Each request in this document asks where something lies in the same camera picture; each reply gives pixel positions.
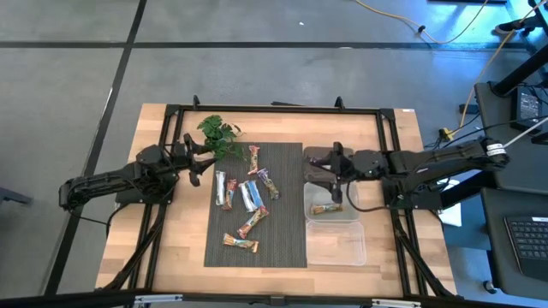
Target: desk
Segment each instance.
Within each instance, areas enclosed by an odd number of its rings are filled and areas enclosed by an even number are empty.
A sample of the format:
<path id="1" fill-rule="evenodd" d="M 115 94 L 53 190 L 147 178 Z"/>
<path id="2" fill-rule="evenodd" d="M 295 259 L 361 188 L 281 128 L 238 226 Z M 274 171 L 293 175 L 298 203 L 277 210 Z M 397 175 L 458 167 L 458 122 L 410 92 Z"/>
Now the desk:
<path id="1" fill-rule="evenodd" d="M 491 238 L 493 284 L 506 294 L 548 300 L 548 282 L 524 276 L 517 267 L 504 218 L 548 216 L 548 196 L 484 188 L 481 198 Z"/>
<path id="2" fill-rule="evenodd" d="M 164 104 L 144 104 L 135 130 L 129 161 L 148 145 L 158 142 Z M 184 113 L 182 133 L 203 143 L 198 123 L 211 112 Z M 224 121 L 237 124 L 245 134 L 242 142 L 301 142 L 306 146 L 332 146 L 333 141 L 353 149 L 379 150 L 374 116 L 342 114 L 296 114 L 216 112 Z M 401 148 L 422 150 L 414 110 L 395 110 Z M 390 133 L 388 123 L 385 132 Z M 366 236 L 366 265 L 308 265 L 303 269 L 207 268 L 204 267 L 207 220 L 213 168 L 201 176 L 201 187 L 192 187 L 183 171 L 169 205 L 158 254 L 153 290 L 177 293 L 286 294 L 324 296 L 401 297 L 402 286 L 396 261 L 390 213 L 385 210 L 361 214 Z M 358 183 L 360 206 L 383 204 L 380 182 Z M 97 287 L 110 282 L 134 252 L 144 205 L 131 204 L 114 218 L 98 273 Z M 444 236 L 438 219 L 428 211 L 415 211 L 420 252 L 433 273 L 455 293 Z M 143 286 L 144 258 L 138 287 Z M 407 261 L 412 291 L 417 292 L 414 269 Z"/>
<path id="3" fill-rule="evenodd" d="M 483 126 L 510 121 L 511 98 L 493 94 L 489 85 L 475 85 L 476 97 Z M 487 137 L 502 143 L 510 141 L 521 132 L 502 125 L 485 131 Z M 548 194 L 548 146 L 534 145 L 531 138 L 523 137 L 506 149 L 510 163 L 503 171 L 493 174 L 497 187 L 525 193 Z"/>

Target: black desk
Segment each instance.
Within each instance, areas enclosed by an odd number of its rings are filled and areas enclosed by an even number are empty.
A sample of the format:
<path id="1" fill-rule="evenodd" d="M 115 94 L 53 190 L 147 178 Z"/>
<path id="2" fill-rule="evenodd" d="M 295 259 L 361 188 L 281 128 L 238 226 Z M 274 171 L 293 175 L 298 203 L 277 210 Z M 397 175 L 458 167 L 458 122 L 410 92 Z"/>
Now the black desk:
<path id="1" fill-rule="evenodd" d="M 476 98 L 483 126 L 509 121 L 510 98 L 500 98 L 489 85 L 475 85 Z M 503 144 L 521 132 L 502 125 L 485 131 L 485 135 Z M 525 193 L 548 194 L 548 145 L 534 145 L 530 137 L 523 137 L 506 149 L 510 163 L 506 169 L 493 174 L 496 187 Z"/>
<path id="2" fill-rule="evenodd" d="M 524 276 L 517 267 L 504 218 L 548 216 L 548 196 L 484 188 L 481 190 L 491 239 L 493 285 L 506 294 L 548 300 L 548 282 Z"/>

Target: keyboard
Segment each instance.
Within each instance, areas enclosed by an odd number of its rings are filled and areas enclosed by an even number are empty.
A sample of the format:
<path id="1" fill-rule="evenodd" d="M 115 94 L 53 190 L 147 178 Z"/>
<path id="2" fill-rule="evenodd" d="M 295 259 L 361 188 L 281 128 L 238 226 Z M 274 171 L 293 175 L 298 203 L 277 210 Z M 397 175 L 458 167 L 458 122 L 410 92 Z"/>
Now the keyboard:
<path id="1" fill-rule="evenodd" d="M 548 281 L 548 217 L 504 218 L 523 275 Z"/>

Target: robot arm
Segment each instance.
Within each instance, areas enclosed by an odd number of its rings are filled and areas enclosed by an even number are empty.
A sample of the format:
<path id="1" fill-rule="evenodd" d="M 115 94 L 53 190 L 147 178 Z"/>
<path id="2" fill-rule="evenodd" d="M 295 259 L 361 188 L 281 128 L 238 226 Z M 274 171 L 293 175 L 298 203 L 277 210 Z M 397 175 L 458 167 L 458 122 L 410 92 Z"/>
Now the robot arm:
<path id="1" fill-rule="evenodd" d="M 190 181 L 200 185 L 198 175 L 215 163 L 216 159 L 196 162 L 194 154 L 210 151 L 203 145 L 193 142 L 189 134 L 184 136 L 184 144 L 173 145 L 169 154 L 159 145 L 151 145 L 137 154 L 136 160 L 121 169 L 99 175 L 80 176 L 66 181 L 59 188 L 59 206 L 72 211 L 90 199 L 111 193 L 136 190 L 143 198 L 162 199 L 170 192 L 178 179 L 178 172 L 189 169 Z"/>
<path id="2" fill-rule="evenodd" d="M 496 140 L 481 138 L 440 150 L 357 151 L 351 157 L 343 155 L 343 146 L 335 142 L 327 157 L 311 158 L 310 164 L 334 173 L 335 183 L 322 185 L 331 191 L 334 202 L 341 203 L 341 184 L 351 181 L 382 180 L 384 193 L 392 196 L 389 207 L 417 208 L 413 198 L 438 193 L 444 185 L 438 181 L 460 173 L 480 169 L 499 171 L 509 162 L 503 146 Z M 436 205 L 420 204 L 433 209 Z"/>

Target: gray carpet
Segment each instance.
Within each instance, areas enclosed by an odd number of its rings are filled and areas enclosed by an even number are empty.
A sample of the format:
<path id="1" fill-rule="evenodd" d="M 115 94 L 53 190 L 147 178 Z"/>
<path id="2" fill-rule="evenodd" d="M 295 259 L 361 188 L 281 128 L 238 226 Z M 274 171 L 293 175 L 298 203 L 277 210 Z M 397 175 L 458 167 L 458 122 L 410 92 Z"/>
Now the gray carpet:
<path id="1" fill-rule="evenodd" d="M 251 144 L 241 143 L 246 152 Z M 246 211 L 241 190 L 233 197 L 232 210 L 221 210 L 215 205 L 216 179 L 211 190 L 211 208 L 207 228 L 204 266 L 235 267 L 307 267 L 305 215 L 302 191 L 302 144 L 256 143 L 259 150 L 259 168 L 267 168 L 268 175 L 280 191 L 280 199 L 271 200 L 265 185 L 257 175 L 247 175 L 249 162 L 226 157 L 215 163 L 215 170 L 226 172 L 226 178 L 238 183 L 256 180 L 259 194 L 269 215 L 247 234 L 246 240 L 257 240 L 257 253 L 234 246 L 223 245 L 223 235 L 237 239 L 237 230 L 253 215 Z"/>

